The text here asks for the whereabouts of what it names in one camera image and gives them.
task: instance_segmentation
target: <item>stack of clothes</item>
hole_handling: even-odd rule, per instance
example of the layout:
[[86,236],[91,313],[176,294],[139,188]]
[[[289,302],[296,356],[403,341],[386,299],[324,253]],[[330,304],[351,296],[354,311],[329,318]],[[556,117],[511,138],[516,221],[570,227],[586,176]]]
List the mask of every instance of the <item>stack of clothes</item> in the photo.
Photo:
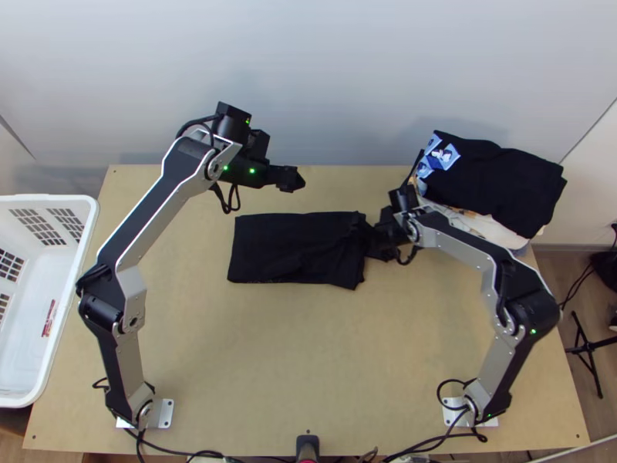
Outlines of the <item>stack of clothes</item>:
[[563,167],[533,154],[435,130],[410,183],[421,204],[459,228],[506,248],[523,248],[549,223],[566,180]]

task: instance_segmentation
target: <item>metal clamp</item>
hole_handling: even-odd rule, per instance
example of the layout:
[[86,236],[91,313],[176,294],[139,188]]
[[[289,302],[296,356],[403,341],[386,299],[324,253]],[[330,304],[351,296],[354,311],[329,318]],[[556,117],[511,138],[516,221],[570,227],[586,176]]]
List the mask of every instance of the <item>metal clamp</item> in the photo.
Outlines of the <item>metal clamp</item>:
[[[143,420],[146,421],[143,429],[162,428],[167,429],[171,426],[171,417],[174,415],[174,401],[172,399],[154,399],[148,405],[145,405],[140,412],[140,428]],[[135,429],[135,427],[123,420],[116,418],[116,428],[118,429]]]

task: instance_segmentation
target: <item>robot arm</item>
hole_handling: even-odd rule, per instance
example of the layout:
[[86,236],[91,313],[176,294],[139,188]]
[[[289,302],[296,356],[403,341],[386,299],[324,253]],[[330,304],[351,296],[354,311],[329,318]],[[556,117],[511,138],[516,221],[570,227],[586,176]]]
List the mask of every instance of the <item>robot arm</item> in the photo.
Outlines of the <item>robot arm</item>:
[[464,403],[479,424],[510,406],[510,387],[531,348],[559,322],[561,311],[538,272],[508,249],[453,227],[430,206],[420,207],[415,192],[390,192],[392,206],[382,211],[378,230],[395,244],[438,248],[482,272],[481,293],[494,339],[476,379],[464,388]]
[[154,388],[143,378],[137,332],[145,323],[147,288],[137,268],[140,260],[184,203],[214,189],[218,180],[251,188],[276,184],[289,192],[305,185],[296,167],[270,165],[265,157],[269,136],[250,129],[250,114],[219,103],[211,119],[211,132],[200,128],[189,137],[179,133],[156,183],[77,282],[79,314],[103,356],[109,382],[106,406],[140,430],[168,428],[173,412],[173,401],[155,399]]

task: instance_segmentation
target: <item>printed graphic on shirt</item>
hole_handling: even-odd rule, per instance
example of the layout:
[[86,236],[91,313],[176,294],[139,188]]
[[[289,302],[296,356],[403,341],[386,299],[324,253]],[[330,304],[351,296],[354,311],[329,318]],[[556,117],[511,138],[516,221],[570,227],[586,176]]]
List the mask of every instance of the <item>printed graphic on shirt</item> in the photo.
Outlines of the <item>printed graphic on shirt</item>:
[[433,133],[433,135],[431,135],[430,137],[429,143],[427,144],[427,148],[424,150],[424,154],[430,153],[432,150],[437,148],[440,143],[441,139]]
[[[441,139],[439,139],[437,135],[433,136],[441,142]],[[431,144],[435,144],[432,138],[429,142],[429,146]],[[416,176],[418,178],[427,178],[436,170],[447,171],[454,165],[455,162],[457,162],[459,158],[460,154],[458,154],[458,151],[453,144],[448,144],[448,146],[442,150],[433,149],[431,151],[424,151],[424,155],[422,156],[422,159],[420,159],[416,169]]]
[[435,150],[430,153],[430,156],[439,160],[440,167],[433,168],[441,168],[444,171],[450,169],[457,159],[460,158],[460,154],[458,154],[457,149],[454,147],[452,143],[448,144],[443,150]]
[[427,178],[429,175],[433,173],[433,168],[429,165],[427,161],[427,156],[422,156],[420,162],[418,163],[418,167],[416,169],[416,176],[418,178]]

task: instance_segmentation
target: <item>white wall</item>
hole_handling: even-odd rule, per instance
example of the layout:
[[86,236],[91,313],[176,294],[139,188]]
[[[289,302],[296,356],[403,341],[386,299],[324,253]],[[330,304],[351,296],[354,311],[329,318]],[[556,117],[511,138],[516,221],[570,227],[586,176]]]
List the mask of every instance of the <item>white wall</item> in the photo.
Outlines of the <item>white wall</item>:
[[617,103],[564,159],[568,180],[543,245],[611,245],[617,221]]
[[20,192],[19,172],[33,165],[28,151],[0,124],[0,194]]
[[406,164],[434,128],[559,161],[614,96],[615,21],[614,0],[3,2],[0,114],[71,168],[158,162],[218,100],[275,162]]

